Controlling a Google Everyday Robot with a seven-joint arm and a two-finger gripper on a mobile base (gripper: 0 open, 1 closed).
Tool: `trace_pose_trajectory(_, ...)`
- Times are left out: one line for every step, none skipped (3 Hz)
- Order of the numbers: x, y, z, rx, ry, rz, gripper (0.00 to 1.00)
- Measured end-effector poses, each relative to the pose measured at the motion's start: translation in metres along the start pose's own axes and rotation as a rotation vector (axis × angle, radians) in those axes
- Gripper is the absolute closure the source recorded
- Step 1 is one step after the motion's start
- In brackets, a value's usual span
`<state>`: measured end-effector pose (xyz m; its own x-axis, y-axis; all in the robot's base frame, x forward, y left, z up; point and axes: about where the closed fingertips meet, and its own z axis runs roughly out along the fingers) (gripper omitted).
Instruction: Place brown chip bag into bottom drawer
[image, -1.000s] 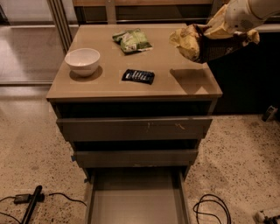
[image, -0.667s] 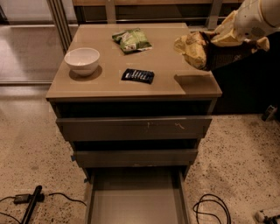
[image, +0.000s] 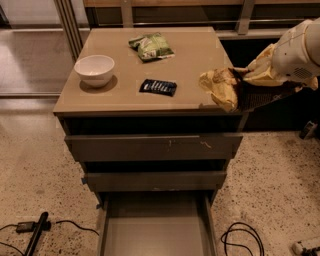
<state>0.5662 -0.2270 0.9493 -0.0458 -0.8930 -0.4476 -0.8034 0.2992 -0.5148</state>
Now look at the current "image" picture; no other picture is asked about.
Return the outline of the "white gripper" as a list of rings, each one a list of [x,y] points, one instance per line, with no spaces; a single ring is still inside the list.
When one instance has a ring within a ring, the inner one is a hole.
[[[304,82],[320,75],[320,19],[305,20],[267,46],[248,66],[243,80],[276,86],[272,69],[284,80]]]

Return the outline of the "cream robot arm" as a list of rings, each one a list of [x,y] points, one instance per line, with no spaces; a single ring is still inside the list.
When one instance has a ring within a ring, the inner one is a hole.
[[[266,47],[248,66],[243,80],[256,86],[286,81],[316,90],[320,75],[320,18],[305,20]]]

